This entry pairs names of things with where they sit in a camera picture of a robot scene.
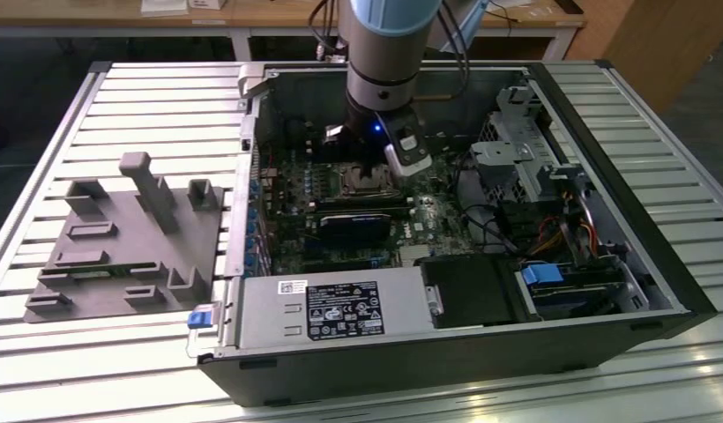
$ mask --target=warning label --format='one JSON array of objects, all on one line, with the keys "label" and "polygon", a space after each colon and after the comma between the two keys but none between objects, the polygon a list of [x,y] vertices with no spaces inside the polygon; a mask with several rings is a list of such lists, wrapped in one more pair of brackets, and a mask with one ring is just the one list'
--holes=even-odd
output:
[{"label": "warning label", "polygon": [[308,286],[306,320],[313,341],[384,334],[377,282]]}]

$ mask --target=black side panel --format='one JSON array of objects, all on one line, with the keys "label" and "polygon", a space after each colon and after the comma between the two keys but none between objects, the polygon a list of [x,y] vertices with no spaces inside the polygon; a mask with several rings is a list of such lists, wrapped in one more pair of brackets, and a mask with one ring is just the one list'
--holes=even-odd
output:
[{"label": "black side panel", "polygon": [[604,153],[597,139],[592,135],[587,124],[581,120],[581,116],[560,90],[548,69],[541,63],[533,63],[529,65],[529,72],[548,97],[549,106],[559,113],[561,120],[559,124],[564,125],[569,130],[573,141],[579,145],[593,172],[601,179],[605,190],[615,204],[619,206],[623,217],[639,237],[644,249],[679,297],[680,303],[688,310],[699,314],[695,322],[691,323],[696,325],[704,322],[717,314],[717,310],[693,276],[691,276],[685,264],[680,261],[675,249],[659,231],[657,225],[647,213],[647,209],[644,209],[608,155]]},{"label": "black side panel", "polygon": [[488,336],[326,348],[250,357],[246,364],[238,359],[202,357],[198,367],[238,405],[297,404],[596,367],[632,346],[661,337],[692,317],[677,315]]}]

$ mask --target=aluminum profile table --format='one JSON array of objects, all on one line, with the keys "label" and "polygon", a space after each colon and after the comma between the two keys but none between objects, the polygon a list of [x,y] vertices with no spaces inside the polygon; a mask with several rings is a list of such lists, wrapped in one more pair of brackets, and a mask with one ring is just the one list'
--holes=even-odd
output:
[{"label": "aluminum profile table", "polygon": [[[617,72],[593,63],[549,71],[720,311],[676,338],[563,375],[243,409],[187,356],[187,313],[22,323],[73,179],[133,189],[117,159],[145,150],[171,187],[209,178],[231,189],[243,158],[238,70],[117,63],[89,74],[0,232],[0,421],[723,421],[723,189]],[[215,284],[229,223],[226,208]]]}]

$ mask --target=silver robot arm segment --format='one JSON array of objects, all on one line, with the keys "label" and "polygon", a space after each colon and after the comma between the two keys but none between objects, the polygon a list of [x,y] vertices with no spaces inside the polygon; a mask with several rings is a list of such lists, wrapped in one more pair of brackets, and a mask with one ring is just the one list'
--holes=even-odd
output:
[{"label": "silver robot arm segment", "polygon": [[[444,22],[444,8],[460,20],[449,31],[444,27],[433,31],[436,18]],[[464,46],[452,42],[454,33],[470,42],[485,8],[486,0],[449,0],[445,5],[442,0],[341,0],[338,29],[349,46],[345,126],[366,145],[384,151],[398,176],[410,176],[432,164],[412,109],[425,48],[462,52]]]}]

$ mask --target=wooden desk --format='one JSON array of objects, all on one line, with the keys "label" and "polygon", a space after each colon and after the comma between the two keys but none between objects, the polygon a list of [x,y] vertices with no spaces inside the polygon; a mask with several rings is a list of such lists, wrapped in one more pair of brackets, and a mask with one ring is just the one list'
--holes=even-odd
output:
[{"label": "wooden desk", "polygon": [[146,18],[139,9],[142,0],[0,0],[0,26],[81,26],[182,28],[210,25],[227,26],[235,1],[219,11],[190,9],[189,14]]},{"label": "wooden desk", "polygon": [[568,59],[609,59],[657,111],[723,41],[723,0],[576,0],[589,19]]},{"label": "wooden desk", "polygon": [[[312,9],[318,0],[235,0],[231,25],[239,34],[233,38],[233,48],[239,60],[251,60],[249,38],[254,36],[310,36],[306,27]],[[477,37],[541,37],[551,42],[544,60],[563,60],[580,27],[584,15],[569,15],[553,0],[535,0],[527,6],[512,7],[508,15],[520,22],[511,24],[485,13]]]},{"label": "wooden desk", "polygon": [[[141,0],[0,0],[0,37],[186,37],[222,36],[239,61],[251,61],[254,36],[309,36],[306,21],[318,0],[229,0],[219,11],[191,9],[187,15],[145,18]],[[520,22],[511,37],[551,39],[544,59],[560,60],[583,15],[563,12],[553,0],[508,9]],[[478,37],[509,35],[505,19],[485,14]]]},{"label": "wooden desk", "polygon": [[0,0],[0,37],[231,37],[234,5],[146,18],[142,0]]}]

